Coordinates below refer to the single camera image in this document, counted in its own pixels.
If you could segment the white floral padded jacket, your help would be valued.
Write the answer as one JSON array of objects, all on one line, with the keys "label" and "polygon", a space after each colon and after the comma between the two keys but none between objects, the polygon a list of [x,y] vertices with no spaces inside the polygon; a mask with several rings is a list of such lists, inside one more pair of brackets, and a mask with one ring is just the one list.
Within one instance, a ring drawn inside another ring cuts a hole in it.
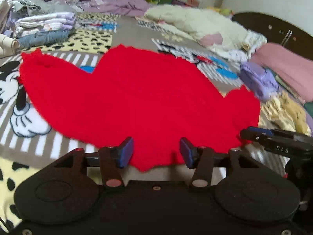
[{"label": "white floral padded jacket", "polygon": [[1,33],[11,27],[11,12],[14,1],[12,0],[1,0],[0,3],[0,23],[1,23]]}]

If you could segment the rolled cream garment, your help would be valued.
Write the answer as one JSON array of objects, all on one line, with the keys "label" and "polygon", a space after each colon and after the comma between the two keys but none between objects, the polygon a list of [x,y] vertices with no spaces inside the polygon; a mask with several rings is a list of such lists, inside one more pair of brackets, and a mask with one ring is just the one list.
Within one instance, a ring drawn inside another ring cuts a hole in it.
[{"label": "rolled cream garment", "polygon": [[0,58],[12,56],[19,49],[17,39],[10,38],[4,34],[0,34]]}]

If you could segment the red knit sweater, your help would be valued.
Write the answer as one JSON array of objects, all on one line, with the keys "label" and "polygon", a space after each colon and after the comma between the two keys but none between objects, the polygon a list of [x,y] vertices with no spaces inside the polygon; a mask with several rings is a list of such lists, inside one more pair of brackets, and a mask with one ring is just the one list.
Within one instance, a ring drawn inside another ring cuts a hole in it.
[{"label": "red knit sweater", "polygon": [[20,78],[36,111],[63,136],[95,147],[134,139],[130,164],[140,171],[180,165],[188,138],[226,153],[244,145],[261,105],[245,87],[225,96],[194,64],[119,45],[92,73],[35,50],[22,54]]}]

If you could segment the grey green crumpled garment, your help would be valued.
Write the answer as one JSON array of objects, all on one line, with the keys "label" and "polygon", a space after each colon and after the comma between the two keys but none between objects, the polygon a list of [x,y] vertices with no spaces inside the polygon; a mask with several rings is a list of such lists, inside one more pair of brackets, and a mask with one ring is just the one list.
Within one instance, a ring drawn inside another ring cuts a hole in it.
[{"label": "grey green crumpled garment", "polygon": [[67,4],[48,3],[43,0],[12,0],[12,2],[12,12],[22,18],[57,12],[76,13],[76,10]]}]

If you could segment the dark wooden headboard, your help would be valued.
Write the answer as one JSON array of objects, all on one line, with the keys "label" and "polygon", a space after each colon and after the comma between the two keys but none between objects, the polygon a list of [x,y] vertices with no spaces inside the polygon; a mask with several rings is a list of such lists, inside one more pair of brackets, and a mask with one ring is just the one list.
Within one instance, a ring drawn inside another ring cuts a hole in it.
[{"label": "dark wooden headboard", "polygon": [[295,54],[312,60],[312,35],[289,22],[257,12],[237,13],[231,20],[248,30],[263,34],[268,42],[280,44]]}]

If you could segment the lilac crumpled bedsheet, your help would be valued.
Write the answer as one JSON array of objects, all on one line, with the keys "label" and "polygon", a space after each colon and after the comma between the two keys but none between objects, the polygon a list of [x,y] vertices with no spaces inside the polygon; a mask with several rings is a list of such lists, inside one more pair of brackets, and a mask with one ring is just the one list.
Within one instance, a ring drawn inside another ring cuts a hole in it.
[{"label": "lilac crumpled bedsheet", "polygon": [[66,4],[77,12],[110,13],[140,17],[151,7],[145,0],[51,0],[52,3]]}]

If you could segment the folded clothes stack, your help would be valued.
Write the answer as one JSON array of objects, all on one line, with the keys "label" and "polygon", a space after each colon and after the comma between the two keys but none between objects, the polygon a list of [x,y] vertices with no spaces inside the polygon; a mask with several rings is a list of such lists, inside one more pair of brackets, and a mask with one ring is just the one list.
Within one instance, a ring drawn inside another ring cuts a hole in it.
[{"label": "folded clothes stack", "polygon": [[76,14],[73,12],[29,16],[17,20],[15,23],[15,35],[21,38],[37,32],[72,30],[75,26],[75,21]]}]

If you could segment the cream quilted duvet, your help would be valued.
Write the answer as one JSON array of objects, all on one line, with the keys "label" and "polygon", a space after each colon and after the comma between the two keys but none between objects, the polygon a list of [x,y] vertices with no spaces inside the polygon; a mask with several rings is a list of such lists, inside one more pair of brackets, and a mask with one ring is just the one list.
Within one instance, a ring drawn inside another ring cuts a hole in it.
[{"label": "cream quilted duvet", "polygon": [[246,29],[211,9],[165,4],[148,9],[141,18],[237,63],[248,61],[267,43],[263,34]]}]

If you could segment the yellow ruffled garment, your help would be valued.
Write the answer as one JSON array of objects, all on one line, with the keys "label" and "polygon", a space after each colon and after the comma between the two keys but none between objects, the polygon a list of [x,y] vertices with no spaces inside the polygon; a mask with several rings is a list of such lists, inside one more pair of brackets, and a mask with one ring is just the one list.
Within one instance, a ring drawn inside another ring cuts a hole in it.
[{"label": "yellow ruffled garment", "polygon": [[312,136],[305,110],[286,91],[257,92],[256,96],[261,101],[261,112],[269,122],[282,130]]}]

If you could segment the pink pillow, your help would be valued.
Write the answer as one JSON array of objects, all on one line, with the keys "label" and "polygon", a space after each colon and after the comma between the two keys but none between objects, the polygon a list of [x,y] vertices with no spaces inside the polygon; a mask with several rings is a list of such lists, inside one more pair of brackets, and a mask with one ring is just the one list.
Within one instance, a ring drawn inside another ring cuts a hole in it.
[{"label": "pink pillow", "polygon": [[251,62],[268,67],[280,76],[305,101],[312,102],[312,61],[276,43],[262,45]]}]

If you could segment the yellow green plush toy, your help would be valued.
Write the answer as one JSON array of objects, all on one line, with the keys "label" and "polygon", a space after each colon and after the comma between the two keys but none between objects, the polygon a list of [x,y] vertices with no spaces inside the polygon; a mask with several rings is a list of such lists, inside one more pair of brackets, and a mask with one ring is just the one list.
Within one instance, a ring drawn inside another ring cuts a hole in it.
[{"label": "yellow green plush toy", "polygon": [[231,9],[223,9],[220,7],[214,7],[212,10],[226,17],[231,17],[234,15],[234,12]]}]

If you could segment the folded blue jeans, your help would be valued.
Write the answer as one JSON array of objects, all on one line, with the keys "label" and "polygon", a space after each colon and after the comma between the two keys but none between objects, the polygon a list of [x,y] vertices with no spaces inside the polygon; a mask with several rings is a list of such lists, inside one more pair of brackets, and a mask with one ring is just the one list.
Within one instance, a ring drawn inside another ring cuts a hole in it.
[{"label": "folded blue jeans", "polygon": [[66,41],[73,34],[73,30],[54,30],[37,32],[18,39],[20,49],[38,46],[51,46]]}]

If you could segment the purple knit garment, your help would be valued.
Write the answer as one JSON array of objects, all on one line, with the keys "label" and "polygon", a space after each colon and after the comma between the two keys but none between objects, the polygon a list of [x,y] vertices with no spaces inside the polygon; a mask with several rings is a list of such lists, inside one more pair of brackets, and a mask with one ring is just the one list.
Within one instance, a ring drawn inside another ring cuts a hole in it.
[{"label": "purple knit garment", "polygon": [[270,70],[253,62],[240,65],[239,77],[254,95],[263,102],[270,100],[280,87]]}]

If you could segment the brown Mickey Mouse blanket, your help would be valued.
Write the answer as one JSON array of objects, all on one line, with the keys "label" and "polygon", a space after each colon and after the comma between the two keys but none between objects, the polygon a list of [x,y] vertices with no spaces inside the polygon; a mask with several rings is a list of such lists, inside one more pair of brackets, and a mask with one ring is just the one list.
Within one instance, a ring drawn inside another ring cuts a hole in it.
[{"label": "brown Mickey Mouse blanket", "polygon": [[240,130],[270,128],[238,78],[220,73],[198,43],[121,17],[115,34],[78,29],[68,43],[1,60],[1,229],[21,218],[17,186],[76,148],[97,153],[134,140],[124,180],[187,180],[179,140],[219,152]]}]

